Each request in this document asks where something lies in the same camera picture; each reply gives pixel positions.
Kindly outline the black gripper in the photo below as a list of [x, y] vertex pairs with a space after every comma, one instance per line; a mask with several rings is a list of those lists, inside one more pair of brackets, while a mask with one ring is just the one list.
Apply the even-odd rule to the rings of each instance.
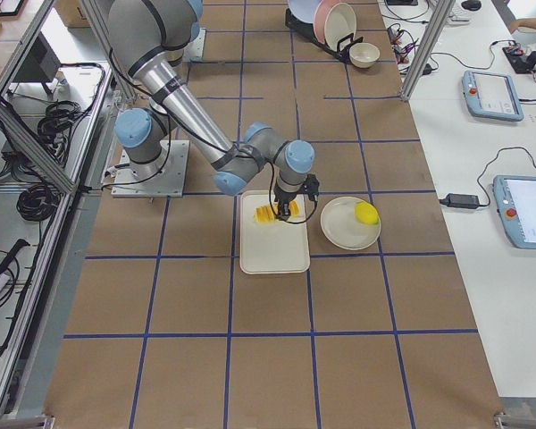
[[302, 189], [296, 189], [294, 191], [283, 190], [280, 186], [274, 188], [275, 201], [274, 204], [274, 216], [276, 219], [282, 219], [286, 222], [292, 215], [290, 202], [296, 198], [298, 194], [302, 194]]

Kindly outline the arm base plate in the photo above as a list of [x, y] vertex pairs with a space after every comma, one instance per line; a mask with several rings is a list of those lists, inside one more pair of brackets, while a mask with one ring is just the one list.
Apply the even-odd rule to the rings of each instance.
[[191, 40], [184, 47], [182, 61], [184, 63], [202, 63], [205, 51], [206, 28], [194, 24], [191, 30]]
[[151, 164], [130, 161], [126, 150], [121, 151], [121, 164], [116, 171], [116, 185], [112, 186], [114, 198], [181, 198], [184, 190], [188, 152], [188, 140], [161, 140], [162, 151]]

